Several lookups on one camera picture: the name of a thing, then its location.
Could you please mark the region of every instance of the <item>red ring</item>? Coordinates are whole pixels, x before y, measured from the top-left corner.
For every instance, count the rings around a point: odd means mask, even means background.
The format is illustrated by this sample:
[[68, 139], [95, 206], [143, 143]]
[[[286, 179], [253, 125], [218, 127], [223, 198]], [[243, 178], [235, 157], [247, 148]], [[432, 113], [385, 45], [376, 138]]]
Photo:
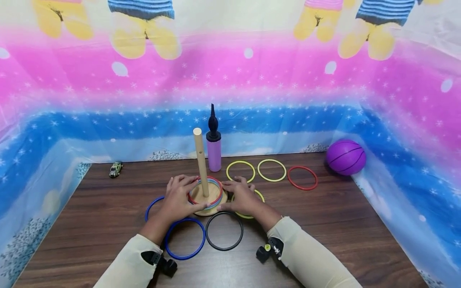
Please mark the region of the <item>red ring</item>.
[[[210, 179], [213, 179], [214, 181], [216, 181], [216, 183], [219, 183], [219, 190], [220, 190], [220, 193], [219, 193], [219, 196], [216, 198], [215, 201], [211, 202], [210, 205], [213, 205], [213, 204], [216, 204], [216, 202], [218, 202], [220, 199], [221, 199], [221, 196], [223, 194], [223, 184], [218, 181], [216, 178], [213, 178], [211, 176], [207, 176], [207, 178], [210, 178]], [[190, 196], [190, 192], [187, 193], [187, 198], [189, 199], [189, 201], [192, 203], [192, 204], [198, 204], [198, 202], [195, 202], [194, 199], [192, 199], [192, 196]]]
[[[306, 187], [301, 187], [301, 186], [299, 186], [299, 185], [294, 184], [294, 183], [293, 183], [293, 180], [291, 180], [290, 172], [291, 172], [291, 170], [296, 169], [296, 168], [304, 169], [304, 170], [309, 171], [309, 172], [314, 176], [314, 178], [315, 178], [315, 184], [312, 185], [311, 187], [307, 187], [307, 188], [306, 188]], [[319, 180], [318, 180], [318, 178], [317, 178], [317, 175], [315, 175], [314, 171], [312, 171], [312, 170], [310, 170], [309, 168], [304, 167], [304, 166], [293, 166], [293, 167], [291, 167], [291, 168], [288, 170], [288, 173], [287, 173], [287, 174], [288, 174], [288, 181], [291, 183], [291, 185], [295, 186], [296, 188], [298, 188], [298, 189], [300, 189], [300, 190], [304, 190], [304, 191], [313, 190], [313, 189], [315, 189], [315, 188], [317, 187], [317, 184], [319, 183]]]

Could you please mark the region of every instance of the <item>black ring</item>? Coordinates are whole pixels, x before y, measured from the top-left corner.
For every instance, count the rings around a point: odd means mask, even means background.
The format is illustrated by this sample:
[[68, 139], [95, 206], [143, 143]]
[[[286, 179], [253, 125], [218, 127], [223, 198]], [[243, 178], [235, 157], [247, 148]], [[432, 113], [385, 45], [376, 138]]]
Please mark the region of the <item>black ring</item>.
[[[213, 219], [215, 219], [217, 216], [223, 215], [223, 214], [229, 214], [231, 216], [234, 216], [237, 219], [238, 223], [240, 224], [240, 230], [241, 230], [240, 238], [238, 238], [237, 243], [235, 243], [234, 245], [232, 245], [230, 247], [226, 247], [226, 248], [221, 248], [221, 247], [218, 247], [218, 246], [214, 245], [213, 243], [211, 243], [210, 238], [208, 237], [208, 226], [210, 225], [211, 221], [213, 221]], [[238, 244], [240, 244], [240, 241], [242, 241], [242, 238], [243, 238], [243, 224], [242, 224], [242, 221], [240, 220], [240, 218], [236, 214], [234, 214], [232, 212], [229, 212], [229, 211], [218, 212], [218, 213], [214, 214], [213, 216], [211, 216], [210, 220], [208, 220], [207, 225], [205, 226], [205, 237], [207, 238], [208, 244], [210, 244], [210, 246], [213, 247], [216, 250], [219, 250], [219, 251], [232, 250], [235, 247], [237, 247]]]

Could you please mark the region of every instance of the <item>white dot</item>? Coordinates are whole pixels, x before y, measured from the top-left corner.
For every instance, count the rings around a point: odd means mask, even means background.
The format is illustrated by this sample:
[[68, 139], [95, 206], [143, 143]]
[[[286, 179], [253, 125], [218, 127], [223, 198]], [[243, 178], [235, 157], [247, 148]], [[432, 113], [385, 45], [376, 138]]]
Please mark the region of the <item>white dot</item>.
[[59, 207], [61, 206], [61, 200], [59, 198], [59, 192], [57, 190], [51, 190], [43, 199], [41, 205], [41, 211], [45, 215], [53, 215], [58, 212]]
[[10, 57], [10, 53], [5, 49], [0, 47], [0, 59], [8, 59]]
[[253, 49], [246, 48], [245, 51], [243, 52], [243, 55], [245, 56], [246, 59], [250, 59], [251, 57], [253, 57]]
[[330, 61], [325, 66], [325, 74], [334, 74], [336, 71], [336, 62]]
[[453, 86], [453, 80], [451, 79], [445, 79], [442, 82], [442, 85], [440, 85], [440, 90], [444, 93], [447, 93], [450, 91], [451, 87]]
[[128, 68], [126, 68], [126, 66], [123, 63], [120, 63], [120, 62], [112, 63], [112, 70], [117, 76], [128, 77]]

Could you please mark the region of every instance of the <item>purple basketball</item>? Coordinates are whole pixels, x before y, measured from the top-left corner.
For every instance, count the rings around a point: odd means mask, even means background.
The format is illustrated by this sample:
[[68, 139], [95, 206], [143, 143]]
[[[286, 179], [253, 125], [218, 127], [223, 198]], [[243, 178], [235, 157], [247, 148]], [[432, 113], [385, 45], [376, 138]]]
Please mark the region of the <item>purple basketball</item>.
[[336, 173], [350, 176], [365, 167], [366, 155], [357, 142], [341, 139], [326, 151], [326, 162]]

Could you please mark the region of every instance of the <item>purple pump cylinder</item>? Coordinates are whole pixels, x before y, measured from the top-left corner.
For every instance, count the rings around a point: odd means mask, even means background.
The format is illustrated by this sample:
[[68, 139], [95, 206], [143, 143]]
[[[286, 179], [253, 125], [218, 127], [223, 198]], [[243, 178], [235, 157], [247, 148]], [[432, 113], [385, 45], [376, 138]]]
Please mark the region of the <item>purple pump cylinder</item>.
[[212, 172], [221, 170], [221, 140], [216, 142], [207, 141], [208, 168]]

